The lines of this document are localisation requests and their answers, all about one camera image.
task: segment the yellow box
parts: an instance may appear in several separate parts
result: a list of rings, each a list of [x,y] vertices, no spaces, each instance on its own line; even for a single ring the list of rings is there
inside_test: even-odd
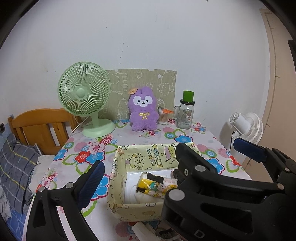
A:
[[[201,155],[194,143],[186,143]],[[176,144],[119,146],[116,150],[107,203],[112,214],[121,221],[152,221],[161,218],[163,202],[124,204],[127,172],[158,171],[178,167]]]

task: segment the floral tablecloth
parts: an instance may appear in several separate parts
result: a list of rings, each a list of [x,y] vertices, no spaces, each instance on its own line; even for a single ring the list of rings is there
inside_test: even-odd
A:
[[[107,206],[112,163],[119,145],[194,142],[203,157],[217,169],[218,174],[251,179],[229,151],[199,122],[193,122],[189,130],[182,130],[176,127],[174,120],[170,120],[167,125],[158,125],[155,131],[139,132],[132,131],[128,120],[114,123],[116,129],[103,138],[87,138],[82,135],[81,130],[72,135],[58,152],[38,186],[49,189],[62,188],[68,182],[75,182],[96,160],[103,161],[105,175],[88,207],[82,210],[83,216],[99,240],[137,240],[132,230],[135,223],[117,220]],[[23,240],[26,240],[29,212],[25,221]],[[68,239],[76,240],[62,207],[58,208],[58,213]],[[154,229],[167,228],[161,221],[149,223]]]

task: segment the electric fan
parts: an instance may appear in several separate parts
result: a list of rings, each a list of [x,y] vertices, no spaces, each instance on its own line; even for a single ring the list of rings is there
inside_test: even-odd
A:
[[[230,124],[238,131],[236,136],[254,144],[258,144],[263,135],[263,123],[255,113],[242,115],[233,113],[229,118]]]
[[[115,124],[112,121],[98,117],[109,95],[108,74],[94,63],[76,63],[59,80],[58,96],[62,106],[76,116],[91,115],[92,122],[82,130],[86,137],[102,137],[114,131]]]

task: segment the yellow stripe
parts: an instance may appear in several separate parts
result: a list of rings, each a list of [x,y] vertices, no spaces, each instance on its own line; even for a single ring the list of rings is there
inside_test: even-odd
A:
[[[28,160],[30,163],[32,163],[34,166],[36,165],[34,162],[30,161],[27,157],[25,157],[25,156],[21,156],[21,155],[17,154],[16,152],[14,152],[14,151],[11,149],[11,147],[10,147],[8,141],[7,141],[7,143],[8,143],[8,146],[9,146],[9,149],[10,149],[11,152],[13,152],[15,155],[17,155],[17,156],[19,156],[19,157],[25,158],[25,159]]]
[[[1,170],[3,171],[3,173],[8,176],[13,182],[15,182],[16,184],[18,184],[22,189],[26,190],[22,185],[20,185],[16,180],[13,180],[0,166]]]

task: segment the fan base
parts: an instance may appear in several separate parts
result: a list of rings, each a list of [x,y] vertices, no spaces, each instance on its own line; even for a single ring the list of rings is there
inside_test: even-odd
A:
[[[115,124],[111,120],[99,119],[99,126],[94,127],[92,122],[83,127],[82,134],[89,138],[103,137],[110,134],[115,129]]]

